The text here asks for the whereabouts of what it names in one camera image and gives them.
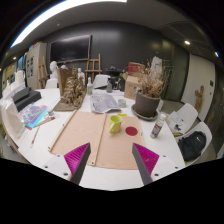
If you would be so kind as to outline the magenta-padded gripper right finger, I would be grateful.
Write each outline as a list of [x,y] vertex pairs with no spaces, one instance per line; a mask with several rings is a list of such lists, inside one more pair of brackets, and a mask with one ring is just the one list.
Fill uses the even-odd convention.
[[132,146],[132,154],[144,185],[180,170],[180,166],[168,156],[159,155],[137,143]]

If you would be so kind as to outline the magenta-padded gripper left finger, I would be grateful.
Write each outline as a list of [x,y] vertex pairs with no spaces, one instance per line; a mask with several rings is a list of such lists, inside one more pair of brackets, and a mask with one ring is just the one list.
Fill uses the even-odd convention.
[[54,175],[78,185],[91,153],[89,143],[81,145],[65,155],[54,155],[42,168]]

